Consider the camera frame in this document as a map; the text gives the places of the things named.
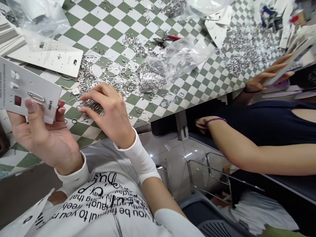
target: plastic packaging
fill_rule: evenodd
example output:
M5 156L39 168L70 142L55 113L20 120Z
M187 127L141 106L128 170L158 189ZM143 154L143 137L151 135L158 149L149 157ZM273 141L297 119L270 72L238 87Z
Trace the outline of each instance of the plastic packaging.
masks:
M206 17L226 8L232 0L171 0L165 14L176 20Z
M32 49L71 27L57 0L7 0L7 4Z
M139 68L140 92L157 92L191 72L216 52L210 44L194 44L192 38L185 37L172 42L158 55L148 56Z

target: wristband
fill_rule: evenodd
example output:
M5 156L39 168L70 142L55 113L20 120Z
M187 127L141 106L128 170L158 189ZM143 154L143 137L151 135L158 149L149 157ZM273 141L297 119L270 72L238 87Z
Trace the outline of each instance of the wristband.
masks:
M216 120L223 120L224 122L227 122L227 120L224 119L224 118L213 118L213 119L210 119L210 120L206 121L206 122L205 122L205 126L207 127L207 124L208 124L209 122L216 121Z

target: red-handled pliers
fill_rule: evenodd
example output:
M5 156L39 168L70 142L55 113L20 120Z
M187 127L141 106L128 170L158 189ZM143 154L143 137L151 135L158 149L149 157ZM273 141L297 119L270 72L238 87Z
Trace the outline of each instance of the red-handled pliers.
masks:
M182 38L178 37L178 36L174 36L174 35L165 35L163 38L154 38L154 41L157 45L159 45L160 47L167 47L166 42L165 41L177 41L180 40Z

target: woman's right hand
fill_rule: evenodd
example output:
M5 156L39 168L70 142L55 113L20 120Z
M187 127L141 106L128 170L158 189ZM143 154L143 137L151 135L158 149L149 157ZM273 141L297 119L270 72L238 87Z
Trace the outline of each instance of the woman's right hand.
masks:
M104 116L86 107L81 108L79 112L90 116L115 144L122 149L133 145L136 138L135 132L129 122L124 100L113 86L102 82L80 99L83 101L92 99L103 107Z

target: dark blue shirt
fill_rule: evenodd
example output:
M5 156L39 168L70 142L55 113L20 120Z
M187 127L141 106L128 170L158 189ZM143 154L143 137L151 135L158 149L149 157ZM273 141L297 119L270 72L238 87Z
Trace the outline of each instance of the dark blue shirt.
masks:
M224 106L212 115L257 146L316 144L316 123L297 117L293 109L316 110L316 103L262 101L246 107Z

